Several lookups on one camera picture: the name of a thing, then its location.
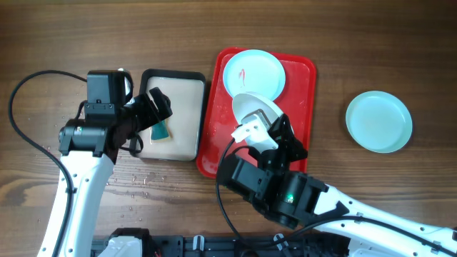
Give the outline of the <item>green scouring sponge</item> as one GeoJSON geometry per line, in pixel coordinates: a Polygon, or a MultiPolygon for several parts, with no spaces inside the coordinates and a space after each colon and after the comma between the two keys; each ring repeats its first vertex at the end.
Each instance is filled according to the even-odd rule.
{"type": "Polygon", "coordinates": [[[167,129],[166,120],[160,121],[151,127],[150,139],[152,141],[160,141],[169,137],[169,130],[167,129]]]}

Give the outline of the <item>white plate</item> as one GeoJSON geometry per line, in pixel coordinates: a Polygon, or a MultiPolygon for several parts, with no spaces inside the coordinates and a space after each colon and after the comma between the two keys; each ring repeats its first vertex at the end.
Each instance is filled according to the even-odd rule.
{"type": "Polygon", "coordinates": [[[270,99],[254,92],[237,94],[232,99],[232,110],[238,124],[254,111],[261,109],[270,123],[283,115],[283,111],[270,99]]]}

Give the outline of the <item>light green plate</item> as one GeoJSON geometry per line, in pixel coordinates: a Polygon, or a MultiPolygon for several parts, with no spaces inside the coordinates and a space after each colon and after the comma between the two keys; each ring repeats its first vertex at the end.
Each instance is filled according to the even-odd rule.
{"type": "Polygon", "coordinates": [[[345,121],[353,140],[375,153],[400,150],[413,133],[413,120],[406,105],[384,91],[356,96],[346,109],[345,121]]]}

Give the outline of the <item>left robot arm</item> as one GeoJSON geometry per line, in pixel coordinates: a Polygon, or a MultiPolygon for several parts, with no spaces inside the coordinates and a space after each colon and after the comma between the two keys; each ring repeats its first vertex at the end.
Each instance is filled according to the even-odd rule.
{"type": "Polygon", "coordinates": [[[104,188],[119,150],[172,115],[157,87],[133,96],[126,71],[87,74],[85,116],[59,132],[62,174],[39,256],[89,256],[104,188]]]}

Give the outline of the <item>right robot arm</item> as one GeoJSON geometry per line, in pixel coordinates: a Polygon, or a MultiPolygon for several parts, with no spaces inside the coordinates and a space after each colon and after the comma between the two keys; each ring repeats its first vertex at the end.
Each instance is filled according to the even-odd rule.
{"type": "Polygon", "coordinates": [[[240,195],[263,217],[294,230],[316,229],[349,240],[350,256],[455,256],[456,231],[427,226],[357,201],[305,173],[290,170],[306,157],[288,116],[244,114],[231,134],[257,160],[224,153],[216,183],[240,195]]]}

